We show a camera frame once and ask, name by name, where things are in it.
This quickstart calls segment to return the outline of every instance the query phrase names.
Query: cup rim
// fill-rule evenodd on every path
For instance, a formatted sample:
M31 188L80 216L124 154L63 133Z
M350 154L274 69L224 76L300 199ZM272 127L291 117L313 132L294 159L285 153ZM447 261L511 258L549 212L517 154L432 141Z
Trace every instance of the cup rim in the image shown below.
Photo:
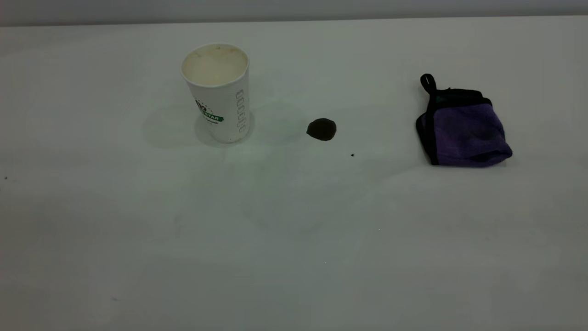
M243 54L245 54L245 58L247 60L247 65L245 66L245 70L243 70L243 74L241 74L241 76L237 77L236 79L234 79L232 81L229 81L229 82L226 82L226 83L223 83L223 84L219 84L219 85L202 85L202 84L198 84L198 83L195 83L195 82L187 79L186 78L186 75L184 75L184 73L183 73L183 65L186 62L186 59L188 59L188 56L191 53L193 53L194 51L198 50L198 49L201 49L201 48L204 48L204 47L207 47L207 46L211 46L211 45L227 45L227 46L232 46L232 47L238 48L241 52L243 52ZM188 84L192 84L194 86L198 86L198 87L202 87L202 88L220 88L220 87L225 87L227 85L233 84L235 82L240 81L245 76L245 74L247 73L247 70L249 70L249 54L247 54L247 52L245 52L245 50L243 50L243 48L241 48L241 47L239 47L237 45L230 44L228 42L210 42L210 43L205 44L205 45L200 45L200 46L194 48L193 50L189 51L186 54L186 56L184 56L184 59L182 60L182 63L180 63L180 74L182 75L183 79Z

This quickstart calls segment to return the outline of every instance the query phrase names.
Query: folded cloth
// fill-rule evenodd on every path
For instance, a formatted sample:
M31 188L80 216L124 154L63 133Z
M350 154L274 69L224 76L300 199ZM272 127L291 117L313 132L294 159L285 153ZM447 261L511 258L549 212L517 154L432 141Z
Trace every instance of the folded cloth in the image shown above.
M420 142L431 164L488 167L513 155L492 102L481 92L437 90L430 74L420 78L429 93L427 112L416 120Z

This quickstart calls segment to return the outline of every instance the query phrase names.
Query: white surface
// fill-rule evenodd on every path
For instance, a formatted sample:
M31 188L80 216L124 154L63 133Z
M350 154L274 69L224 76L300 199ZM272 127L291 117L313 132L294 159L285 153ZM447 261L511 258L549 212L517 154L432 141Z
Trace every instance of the white surface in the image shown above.
M6 0L0 25L588 14L585 0Z
M579 16L0 29L0 329L588 329L587 32ZM218 40L250 56L255 118L221 147L178 73ZM514 156L427 165L425 72L483 91ZM319 117L332 141L305 134Z

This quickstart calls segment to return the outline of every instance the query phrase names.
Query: coffee residue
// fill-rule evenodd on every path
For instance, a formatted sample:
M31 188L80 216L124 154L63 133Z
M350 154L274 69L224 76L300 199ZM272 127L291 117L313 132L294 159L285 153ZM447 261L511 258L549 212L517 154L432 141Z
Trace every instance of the coffee residue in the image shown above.
M323 141L331 140L335 136L335 132L337 132L337 125L327 118L312 121L306 130L309 136Z

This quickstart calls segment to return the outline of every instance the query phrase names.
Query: black hanging loop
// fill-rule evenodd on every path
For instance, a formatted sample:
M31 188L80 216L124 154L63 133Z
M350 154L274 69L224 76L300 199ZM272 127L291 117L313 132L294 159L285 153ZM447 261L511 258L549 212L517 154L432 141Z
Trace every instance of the black hanging loop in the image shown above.
M423 85L423 88L429 94L435 94L437 92L437 84L435 83L435 79L431 74L424 74L420 77L420 83Z

